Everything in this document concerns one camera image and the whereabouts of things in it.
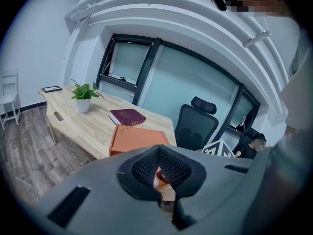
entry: black office chair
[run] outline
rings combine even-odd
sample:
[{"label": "black office chair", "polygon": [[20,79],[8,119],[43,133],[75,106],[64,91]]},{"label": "black office chair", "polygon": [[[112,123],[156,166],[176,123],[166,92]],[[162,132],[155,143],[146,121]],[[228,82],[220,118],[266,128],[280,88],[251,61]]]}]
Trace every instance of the black office chair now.
[{"label": "black office chair", "polygon": [[191,105],[182,105],[175,137],[178,147],[198,150],[207,144],[219,121],[212,116],[216,113],[215,104],[194,97]]}]

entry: wooden desk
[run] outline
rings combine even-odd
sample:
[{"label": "wooden desk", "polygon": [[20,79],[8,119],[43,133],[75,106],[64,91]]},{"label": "wooden desk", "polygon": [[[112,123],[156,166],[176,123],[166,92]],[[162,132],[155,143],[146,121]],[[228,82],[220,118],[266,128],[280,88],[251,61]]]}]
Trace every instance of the wooden desk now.
[{"label": "wooden desk", "polygon": [[102,97],[91,99],[90,109],[86,113],[76,110],[75,100],[71,100],[74,87],[65,86],[62,91],[39,94],[47,101],[47,117],[50,127],[58,130],[66,137],[84,148],[96,159],[109,156],[109,146],[115,124],[109,118],[110,110],[133,108],[146,117],[144,123],[134,127],[163,131],[171,145],[176,146],[172,120],[144,109],[141,109],[120,98],[101,93]]}]

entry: wall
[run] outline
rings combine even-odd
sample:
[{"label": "wall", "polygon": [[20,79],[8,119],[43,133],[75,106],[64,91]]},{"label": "wall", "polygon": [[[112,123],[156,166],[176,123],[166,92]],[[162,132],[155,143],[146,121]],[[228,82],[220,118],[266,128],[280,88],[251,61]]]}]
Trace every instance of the wall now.
[{"label": "wall", "polygon": [[93,24],[85,26],[82,36],[77,41],[74,58],[68,65],[70,75],[65,79],[65,84],[89,83],[96,81],[104,51],[111,39],[113,32],[103,25]]},{"label": "wall", "polygon": [[38,89],[59,84],[73,23],[64,14],[79,0],[28,0],[8,30],[0,67],[19,72],[21,107],[44,101]]},{"label": "wall", "polygon": [[258,114],[252,124],[252,128],[256,131],[260,131],[268,114],[268,105],[262,105],[259,108]]}]

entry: laminate floor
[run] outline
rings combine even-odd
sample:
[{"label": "laminate floor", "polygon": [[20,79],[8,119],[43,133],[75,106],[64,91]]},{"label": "laminate floor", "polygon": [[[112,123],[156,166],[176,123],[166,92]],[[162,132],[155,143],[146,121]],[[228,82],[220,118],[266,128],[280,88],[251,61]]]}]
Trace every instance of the laminate floor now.
[{"label": "laminate floor", "polygon": [[[0,128],[0,169],[11,191],[34,205],[51,187],[96,160],[87,151],[55,131],[55,145],[46,117],[46,106],[20,115]],[[174,203],[162,202],[164,214],[172,219]]]}]

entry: red book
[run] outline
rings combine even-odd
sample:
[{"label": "red book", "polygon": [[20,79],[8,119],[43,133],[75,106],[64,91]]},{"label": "red book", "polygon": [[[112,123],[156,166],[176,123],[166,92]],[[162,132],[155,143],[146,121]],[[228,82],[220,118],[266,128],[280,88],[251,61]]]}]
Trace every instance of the red book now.
[{"label": "red book", "polygon": [[109,117],[115,124],[133,126],[146,121],[146,117],[134,109],[112,110]]}]

